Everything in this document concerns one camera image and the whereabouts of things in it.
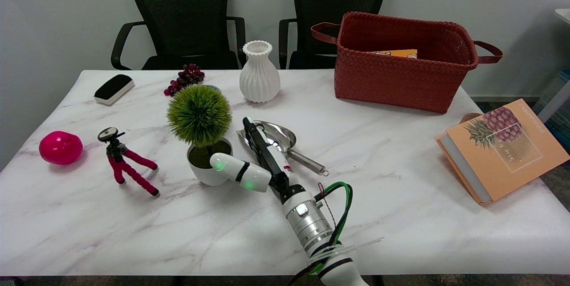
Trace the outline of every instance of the black eraser pad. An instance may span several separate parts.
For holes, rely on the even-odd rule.
[[[99,103],[112,105],[132,87],[134,87],[133,79],[128,75],[118,74],[97,89],[94,99]]]

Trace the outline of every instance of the stainless steel scoop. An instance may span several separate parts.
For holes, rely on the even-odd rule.
[[[276,146],[277,149],[285,155],[285,157],[291,157],[291,159],[297,161],[306,168],[309,168],[320,176],[328,176],[329,172],[326,170],[325,166],[293,150],[293,146],[295,146],[295,143],[297,142],[297,137],[293,131],[285,127],[281,127],[278,124],[266,121],[254,120],[253,123],[256,126],[261,125],[264,128],[263,131],[265,132],[265,136],[267,136],[269,144]],[[243,129],[236,132],[238,133],[238,136],[247,145],[249,145],[248,138],[246,138],[246,132]]]

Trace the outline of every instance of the pink tripod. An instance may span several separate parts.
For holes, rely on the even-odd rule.
[[[126,150],[122,153],[123,156],[133,160],[138,164],[142,164],[145,167],[148,167],[152,170],[157,170],[159,166],[153,162],[152,160],[145,159],[131,150]],[[129,164],[125,162],[125,160],[120,160],[117,162],[112,156],[108,156],[110,166],[113,168],[114,180],[117,181],[118,184],[124,184],[125,178],[122,176],[122,172],[126,172],[127,175],[130,175],[137,184],[141,185],[146,191],[148,191],[151,195],[157,196],[159,194],[159,190],[151,185],[146,179],[144,179],[141,175],[136,172]]]
[[[101,133],[98,136],[99,141],[109,142],[109,145],[106,148],[106,154],[110,166],[113,168],[114,180],[116,180],[118,184],[124,184],[125,178],[122,176],[122,172],[124,171],[126,172],[127,175],[130,175],[137,184],[141,185],[141,187],[143,187],[146,191],[148,191],[148,193],[150,193],[153,196],[158,196],[159,190],[154,186],[152,186],[146,179],[144,179],[140,174],[138,174],[136,170],[134,170],[131,166],[129,166],[129,164],[127,164],[123,159],[123,156],[152,170],[157,170],[159,168],[158,165],[152,160],[143,158],[135,154],[134,152],[128,150],[125,144],[120,143],[117,137],[122,136],[124,134],[125,134],[124,132],[118,134],[117,128],[109,127],[101,131]]]

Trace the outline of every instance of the ribbed white vase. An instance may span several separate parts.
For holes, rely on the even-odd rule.
[[[272,49],[271,44],[265,41],[251,41],[244,45],[248,62],[240,73],[240,90],[249,101],[267,102],[279,93],[279,71],[269,61]]]

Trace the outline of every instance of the pineapple book cover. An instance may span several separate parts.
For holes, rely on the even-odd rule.
[[[569,159],[523,99],[436,138],[478,203],[495,201]]]

